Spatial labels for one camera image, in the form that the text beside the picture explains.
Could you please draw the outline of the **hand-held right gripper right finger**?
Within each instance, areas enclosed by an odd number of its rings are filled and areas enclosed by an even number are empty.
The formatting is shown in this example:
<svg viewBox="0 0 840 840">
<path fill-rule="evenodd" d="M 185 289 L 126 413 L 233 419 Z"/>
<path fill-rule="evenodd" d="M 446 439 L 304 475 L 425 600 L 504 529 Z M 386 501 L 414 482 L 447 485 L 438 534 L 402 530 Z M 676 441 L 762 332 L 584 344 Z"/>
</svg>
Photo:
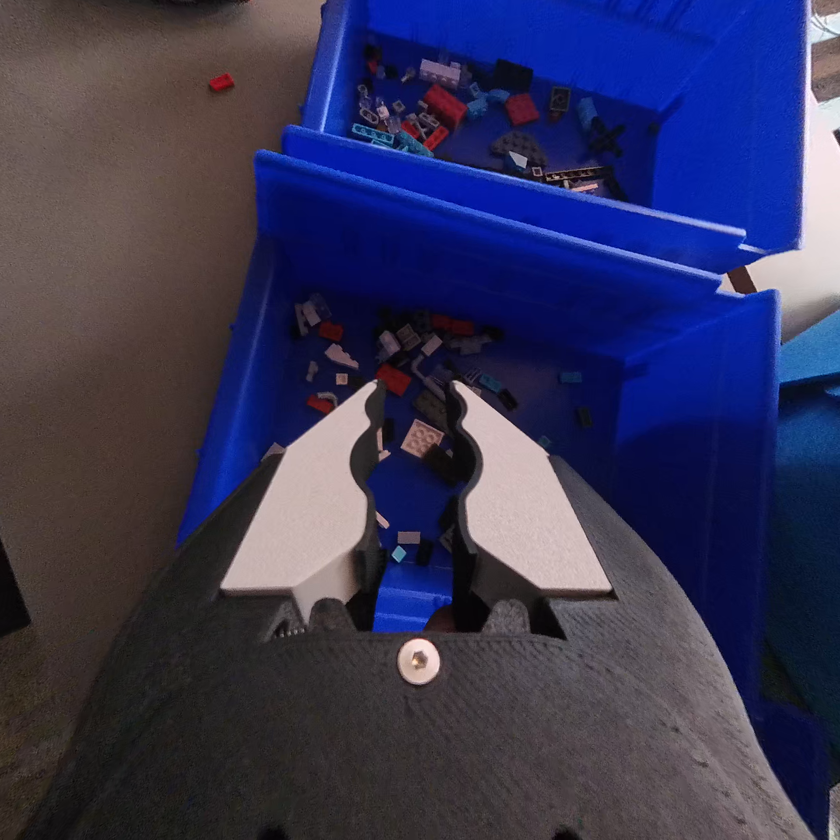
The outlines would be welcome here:
<svg viewBox="0 0 840 840">
<path fill-rule="evenodd" d="M 453 454 L 443 457 L 460 485 L 452 550 L 455 627 L 478 632 L 500 602 L 547 621 L 555 600 L 612 600 L 602 567 L 550 456 L 460 381 L 448 386 Z"/>
</svg>

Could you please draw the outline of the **grey desk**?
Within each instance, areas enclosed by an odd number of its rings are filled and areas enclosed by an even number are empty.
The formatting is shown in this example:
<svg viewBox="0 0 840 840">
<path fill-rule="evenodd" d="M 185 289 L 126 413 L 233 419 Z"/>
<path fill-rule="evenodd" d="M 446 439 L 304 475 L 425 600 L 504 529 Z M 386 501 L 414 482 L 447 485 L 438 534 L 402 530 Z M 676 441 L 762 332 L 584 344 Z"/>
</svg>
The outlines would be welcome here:
<svg viewBox="0 0 840 840">
<path fill-rule="evenodd" d="M 321 5 L 2 2 L 2 838 L 172 556 Z"/>
</svg>

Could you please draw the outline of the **pile of large toy bricks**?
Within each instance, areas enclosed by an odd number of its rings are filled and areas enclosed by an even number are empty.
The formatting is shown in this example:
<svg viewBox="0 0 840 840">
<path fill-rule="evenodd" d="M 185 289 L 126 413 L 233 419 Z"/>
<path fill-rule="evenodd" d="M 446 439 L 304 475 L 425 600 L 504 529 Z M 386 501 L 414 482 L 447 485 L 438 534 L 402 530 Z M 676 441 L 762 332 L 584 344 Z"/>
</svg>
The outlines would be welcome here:
<svg viewBox="0 0 840 840">
<path fill-rule="evenodd" d="M 422 57 L 415 66 L 386 61 L 374 41 L 361 51 L 364 74 L 355 88 L 347 137 L 375 149 L 412 154 L 498 172 L 530 182 L 582 194 L 600 194 L 619 202 L 629 198 L 612 164 L 594 162 L 599 155 L 623 153 L 618 142 L 623 124 L 609 128 L 592 97 L 576 103 L 584 152 L 582 164 L 550 167 L 550 156 L 532 128 L 556 125 L 571 110 L 572 89 L 552 85 L 541 112 L 531 93 L 533 71 L 498 59 L 489 71 L 475 63 Z M 458 131 L 478 125 L 498 110 L 508 131 L 492 138 L 486 150 L 474 141 L 461 144 L 471 156 L 453 155 L 448 146 Z"/>
</svg>

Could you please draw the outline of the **large blue plastic bin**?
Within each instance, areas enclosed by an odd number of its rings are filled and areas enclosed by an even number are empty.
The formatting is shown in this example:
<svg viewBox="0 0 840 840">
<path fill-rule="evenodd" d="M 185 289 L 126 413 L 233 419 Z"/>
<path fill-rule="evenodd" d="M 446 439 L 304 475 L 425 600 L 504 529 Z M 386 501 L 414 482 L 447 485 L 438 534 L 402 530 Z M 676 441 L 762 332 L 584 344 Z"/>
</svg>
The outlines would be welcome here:
<svg viewBox="0 0 840 840">
<path fill-rule="evenodd" d="M 802 238 L 808 2 L 325 2 L 289 156 L 512 222 L 722 275 Z M 503 104 L 465 118 L 434 158 L 351 138 L 358 86 L 417 108 L 422 60 L 460 62 L 484 90 L 532 72 L 522 126 L 546 172 L 611 167 L 616 199 L 503 171 Z"/>
</svg>

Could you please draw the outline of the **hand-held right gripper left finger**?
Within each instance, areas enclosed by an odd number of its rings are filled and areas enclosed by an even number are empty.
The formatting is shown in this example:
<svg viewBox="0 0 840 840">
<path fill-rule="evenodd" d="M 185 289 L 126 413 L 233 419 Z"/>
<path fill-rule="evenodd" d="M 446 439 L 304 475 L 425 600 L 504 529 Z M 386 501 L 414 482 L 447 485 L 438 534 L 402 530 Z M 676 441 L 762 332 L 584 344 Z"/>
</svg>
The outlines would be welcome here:
<svg viewBox="0 0 840 840">
<path fill-rule="evenodd" d="M 373 593 L 384 564 L 368 479 L 380 462 L 385 384 L 370 381 L 291 443 L 220 584 L 224 595 L 316 602 Z"/>
</svg>

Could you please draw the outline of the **pile of small toy bricks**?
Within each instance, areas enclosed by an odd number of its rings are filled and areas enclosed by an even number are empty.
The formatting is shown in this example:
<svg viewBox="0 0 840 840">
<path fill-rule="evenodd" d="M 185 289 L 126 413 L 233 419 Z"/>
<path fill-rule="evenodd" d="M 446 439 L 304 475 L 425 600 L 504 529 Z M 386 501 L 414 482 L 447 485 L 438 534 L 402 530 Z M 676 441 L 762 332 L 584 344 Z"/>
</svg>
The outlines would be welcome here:
<svg viewBox="0 0 840 840">
<path fill-rule="evenodd" d="M 403 370 L 395 368 L 386 361 L 383 366 L 380 366 L 376 370 L 374 381 L 382 381 L 385 384 L 385 393 L 389 392 L 398 397 L 402 397 L 406 389 L 411 386 L 413 380 Z M 368 382 L 370 381 L 363 380 L 360 388 Z M 340 405 L 341 404 L 336 403 L 332 398 L 329 398 L 325 405 L 327 408 L 326 416 Z"/>
</svg>

